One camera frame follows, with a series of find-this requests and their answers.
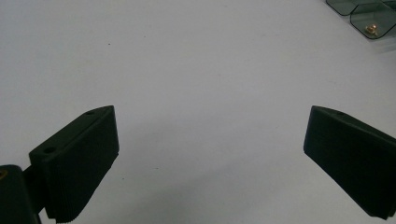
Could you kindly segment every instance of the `dark green plastic piece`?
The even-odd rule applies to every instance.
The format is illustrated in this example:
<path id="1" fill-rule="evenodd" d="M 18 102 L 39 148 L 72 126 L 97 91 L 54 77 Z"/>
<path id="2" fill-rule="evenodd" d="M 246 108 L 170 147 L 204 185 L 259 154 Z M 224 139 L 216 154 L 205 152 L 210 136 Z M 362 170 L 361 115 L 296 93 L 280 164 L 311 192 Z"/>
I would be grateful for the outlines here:
<path id="1" fill-rule="evenodd" d="M 304 152 L 368 215 L 394 215 L 396 139 L 343 112 L 313 106 Z"/>
<path id="2" fill-rule="evenodd" d="M 23 172 L 16 165 L 0 166 L 0 223 L 41 223 L 32 208 Z"/>
<path id="3" fill-rule="evenodd" d="M 32 150 L 32 165 L 25 171 L 0 167 L 0 223 L 37 224 L 44 207 L 57 223 L 71 222 L 118 154 L 114 106 L 82 114 Z M 7 170 L 3 178 L 2 169 Z"/>

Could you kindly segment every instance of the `white table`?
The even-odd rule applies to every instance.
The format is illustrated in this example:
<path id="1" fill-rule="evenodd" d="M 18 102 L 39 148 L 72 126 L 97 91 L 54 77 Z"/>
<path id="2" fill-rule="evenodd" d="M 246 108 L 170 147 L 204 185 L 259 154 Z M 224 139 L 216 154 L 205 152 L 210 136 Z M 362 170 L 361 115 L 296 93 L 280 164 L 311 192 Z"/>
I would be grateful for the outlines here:
<path id="1" fill-rule="evenodd" d="M 6 0 L 0 52 L 0 164 L 116 107 L 120 155 L 73 224 L 395 221 L 303 152 L 311 105 L 396 136 L 396 38 L 323 0 Z"/>

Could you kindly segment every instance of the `screw hole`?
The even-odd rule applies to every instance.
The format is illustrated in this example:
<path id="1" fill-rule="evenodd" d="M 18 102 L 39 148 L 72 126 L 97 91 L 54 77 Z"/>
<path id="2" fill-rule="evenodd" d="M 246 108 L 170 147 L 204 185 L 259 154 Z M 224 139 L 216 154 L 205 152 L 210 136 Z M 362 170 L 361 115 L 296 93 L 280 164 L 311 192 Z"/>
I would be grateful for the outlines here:
<path id="1" fill-rule="evenodd" d="M 44 153 L 50 154 L 50 153 L 54 152 L 55 150 L 56 150 L 55 147 L 47 147 L 46 149 L 44 149 Z"/>
<path id="2" fill-rule="evenodd" d="M 0 180 L 6 177 L 6 175 L 8 175 L 7 170 L 0 170 Z"/>

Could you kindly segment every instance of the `metal screw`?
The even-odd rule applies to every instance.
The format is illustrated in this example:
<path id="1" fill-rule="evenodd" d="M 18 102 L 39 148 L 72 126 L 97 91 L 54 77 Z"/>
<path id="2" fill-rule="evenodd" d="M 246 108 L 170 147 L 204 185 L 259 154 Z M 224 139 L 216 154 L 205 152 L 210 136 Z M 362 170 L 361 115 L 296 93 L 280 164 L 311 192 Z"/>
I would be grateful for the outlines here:
<path id="1" fill-rule="evenodd" d="M 376 25 L 375 24 L 371 24 L 366 26 L 366 32 L 370 35 L 378 35 L 378 33 L 376 32 Z"/>

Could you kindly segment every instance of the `glass panel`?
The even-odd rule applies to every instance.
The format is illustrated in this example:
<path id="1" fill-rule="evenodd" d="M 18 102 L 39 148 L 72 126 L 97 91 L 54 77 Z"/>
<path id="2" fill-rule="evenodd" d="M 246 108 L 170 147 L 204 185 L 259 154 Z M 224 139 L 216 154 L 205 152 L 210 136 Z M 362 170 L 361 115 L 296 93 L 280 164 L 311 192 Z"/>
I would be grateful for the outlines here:
<path id="1" fill-rule="evenodd" d="M 358 5 L 350 22 L 369 39 L 378 39 L 396 24 L 395 2 Z"/>
<path id="2" fill-rule="evenodd" d="M 326 3 L 342 16 L 350 13 L 362 4 L 381 3 L 380 0 L 326 0 Z"/>

